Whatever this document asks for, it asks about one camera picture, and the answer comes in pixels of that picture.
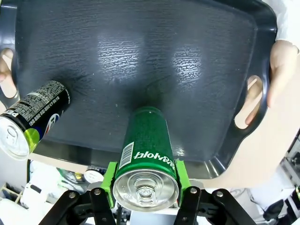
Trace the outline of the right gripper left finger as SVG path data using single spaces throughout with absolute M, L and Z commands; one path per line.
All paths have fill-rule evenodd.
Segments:
M 84 194 L 66 191 L 55 203 L 56 225 L 83 225 L 94 218 L 97 225 L 116 224 L 111 208 L 114 206 L 112 185 L 118 163 L 110 162 L 100 185 Z

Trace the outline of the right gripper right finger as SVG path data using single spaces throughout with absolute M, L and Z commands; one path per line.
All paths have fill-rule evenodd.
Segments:
M 211 225 L 254 225 L 254 220 L 226 189 L 211 194 L 190 183 L 183 161 L 176 160 L 175 168 L 180 185 L 177 225 L 195 225 L 197 217 L 205 218 Z

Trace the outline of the person's right hand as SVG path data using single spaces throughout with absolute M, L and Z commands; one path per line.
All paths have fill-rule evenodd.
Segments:
M 12 75 L 11 64 L 13 55 L 13 51 L 9 48 L 5 48 L 0 53 L 0 82 L 5 81 Z

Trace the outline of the person's left hand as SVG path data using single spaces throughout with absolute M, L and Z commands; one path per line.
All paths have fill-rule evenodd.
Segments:
M 278 40 L 270 52 L 270 87 L 267 93 L 267 105 L 271 108 L 276 99 L 282 93 L 290 79 L 292 78 L 297 63 L 299 50 L 296 46 L 283 40 Z M 262 81 L 257 76 L 252 76 L 247 82 L 247 97 L 243 106 L 244 109 L 253 107 L 245 119 L 245 124 L 250 125 L 260 108 L 263 93 Z

